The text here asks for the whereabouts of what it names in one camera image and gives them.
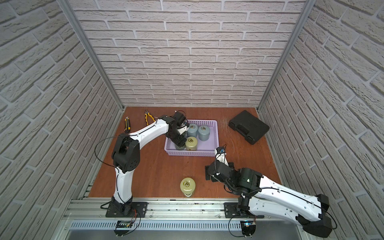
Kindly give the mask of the dark green canister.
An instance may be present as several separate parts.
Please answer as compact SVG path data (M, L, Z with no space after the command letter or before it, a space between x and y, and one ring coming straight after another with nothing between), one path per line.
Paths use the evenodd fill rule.
M178 150L178 151L183 151L183 150L186 149L186 145L178 146L178 145L175 144L175 148L176 148L176 150Z

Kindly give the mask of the yellow-green canister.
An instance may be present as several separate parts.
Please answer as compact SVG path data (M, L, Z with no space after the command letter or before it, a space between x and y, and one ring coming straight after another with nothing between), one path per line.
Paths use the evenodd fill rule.
M197 138L193 136L187 137L187 140L185 142L185 147L187 151L196 151L198 149Z
M181 192L187 197L191 197L196 190L196 182L192 178L184 178L180 183Z

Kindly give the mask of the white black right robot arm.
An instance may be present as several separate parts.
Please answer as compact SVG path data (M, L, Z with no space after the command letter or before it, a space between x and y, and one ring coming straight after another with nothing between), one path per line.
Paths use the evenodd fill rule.
M222 183L226 192L239 197L237 204L224 204L226 218L275 217L301 226L305 232L320 238L327 238L334 230L326 195L299 193L257 171L236 170L233 163L218 160L206 166L205 172L206 180Z

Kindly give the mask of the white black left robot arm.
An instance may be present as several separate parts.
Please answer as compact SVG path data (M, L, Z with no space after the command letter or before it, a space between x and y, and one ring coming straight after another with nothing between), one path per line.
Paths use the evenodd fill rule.
M112 153L116 172L116 187L112 197L112 206L123 215L132 211L132 183L134 171L141 160L141 149L152 140L165 135L177 146L187 141L185 132L189 122L181 112L172 116L163 115L145 128L130 134L120 134Z

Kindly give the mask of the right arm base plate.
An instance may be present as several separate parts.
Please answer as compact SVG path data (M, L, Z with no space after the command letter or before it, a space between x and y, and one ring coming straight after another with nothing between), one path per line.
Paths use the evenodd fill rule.
M264 219L264 215L254 215L250 212L250 207L245 205L239 205L238 203L224 203L224 212L227 219L230 219L234 216L238 218L248 218L248 219Z

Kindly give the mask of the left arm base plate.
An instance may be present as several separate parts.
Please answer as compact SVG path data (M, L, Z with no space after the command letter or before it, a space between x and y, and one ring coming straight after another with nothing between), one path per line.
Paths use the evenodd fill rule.
M110 203L107 218L144 218L147 212L148 202L132 202L122 205L120 203Z

